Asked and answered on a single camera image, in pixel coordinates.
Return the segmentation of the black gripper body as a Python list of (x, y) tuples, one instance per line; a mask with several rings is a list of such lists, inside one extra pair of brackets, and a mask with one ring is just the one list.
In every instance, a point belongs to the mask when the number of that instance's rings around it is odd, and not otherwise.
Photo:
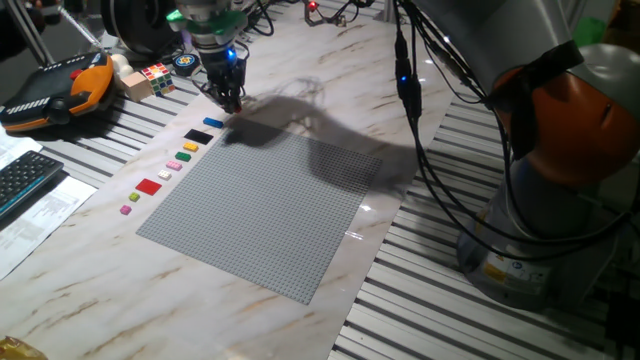
[(207, 96), (240, 96), (248, 57), (241, 58), (234, 44), (198, 44), (197, 52), (207, 76), (198, 89)]

